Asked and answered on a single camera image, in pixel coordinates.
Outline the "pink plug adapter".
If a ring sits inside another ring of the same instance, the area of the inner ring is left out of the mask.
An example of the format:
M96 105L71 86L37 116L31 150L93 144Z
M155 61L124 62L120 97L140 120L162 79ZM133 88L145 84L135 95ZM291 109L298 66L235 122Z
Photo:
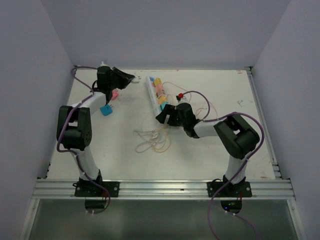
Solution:
M114 101L116 100L117 98L119 98L121 96L121 91L119 89L114 89L112 91L112 97L111 97L111 100Z

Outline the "white power strip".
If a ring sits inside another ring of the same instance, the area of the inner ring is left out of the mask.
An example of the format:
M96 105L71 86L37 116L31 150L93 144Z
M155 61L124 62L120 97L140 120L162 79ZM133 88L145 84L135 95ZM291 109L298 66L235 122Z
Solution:
M153 76L147 76L145 78L145 84L146 84L146 87L147 87L147 90L148 90L148 93L149 93L149 96L150 96L150 100L151 100L151 104L152 104L152 108L153 108L154 114L157 116L161 112L159 110L159 104L157 103L157 98L158 97L157 97L157 94L156 94L156 91L155 91L155 86L154 86L154 79L155 78L156 77L153 77Z

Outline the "blue plug adapter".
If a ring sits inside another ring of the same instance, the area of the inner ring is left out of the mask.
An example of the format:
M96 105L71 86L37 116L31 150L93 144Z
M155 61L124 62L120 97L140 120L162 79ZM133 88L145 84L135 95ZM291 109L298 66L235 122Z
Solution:
M111 104L106 104L105 106L101 107L100 112L103 116L108 116L113 113L113 106Z

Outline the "white plug adapter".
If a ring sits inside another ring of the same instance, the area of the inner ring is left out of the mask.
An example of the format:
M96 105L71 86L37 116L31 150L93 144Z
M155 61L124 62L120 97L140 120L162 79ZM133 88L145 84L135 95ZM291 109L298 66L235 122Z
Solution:
M141 82L141 78L139 76L136 76L131 80L131 84L139 84Z

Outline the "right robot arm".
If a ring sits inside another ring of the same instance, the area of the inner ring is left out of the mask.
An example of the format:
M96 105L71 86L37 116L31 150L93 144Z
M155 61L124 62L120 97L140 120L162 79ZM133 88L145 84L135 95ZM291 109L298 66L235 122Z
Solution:
M190 138L219 137L229 154L222 189L231 197L241 190L240 183L246 178L247 162L265 139L261 124L252 116L242 112L229 113L220 120L201 120L194 115L189 103L180 103L176 106L167 104L155 119L171 127L182 127Z

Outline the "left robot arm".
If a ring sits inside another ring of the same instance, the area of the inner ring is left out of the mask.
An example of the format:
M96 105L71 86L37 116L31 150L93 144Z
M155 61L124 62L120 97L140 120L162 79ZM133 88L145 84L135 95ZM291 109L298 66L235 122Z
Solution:
M92 85L76 77L79 69L96 71L96 80ZM73 105L62 105L59 108L56 150L59 153L73 155L79 170L79 178L88 182L87 192L96 197L103 193L104 184L100 181L101 171L96 166L90 149L93 137L91 116L112 100L114 90L125 89L135 76L106 65L75 66L71 70L71 76L89 89L89 95Z

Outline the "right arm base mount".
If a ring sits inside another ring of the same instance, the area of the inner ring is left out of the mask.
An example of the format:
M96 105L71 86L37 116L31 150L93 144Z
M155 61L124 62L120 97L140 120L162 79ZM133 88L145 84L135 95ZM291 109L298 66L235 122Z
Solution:
M208 196L211 198L225 183L226 179L214 179L206 183ZM217 198L251 198L253 196L251 185L245 179L240 183L229 183L226 187L218 192Z

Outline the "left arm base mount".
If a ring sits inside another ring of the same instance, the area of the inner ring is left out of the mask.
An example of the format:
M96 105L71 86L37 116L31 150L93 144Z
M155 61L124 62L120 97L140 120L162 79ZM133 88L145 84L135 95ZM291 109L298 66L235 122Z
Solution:
M120 182L118 181L103 181L100 185L108 190L109 196L111 198L117 198L119 196ZM85 198L94 198L94 197L107 197L106 192L101 188L89 181L78 181L72 184L75 187L74 196L75 197L85 197Z

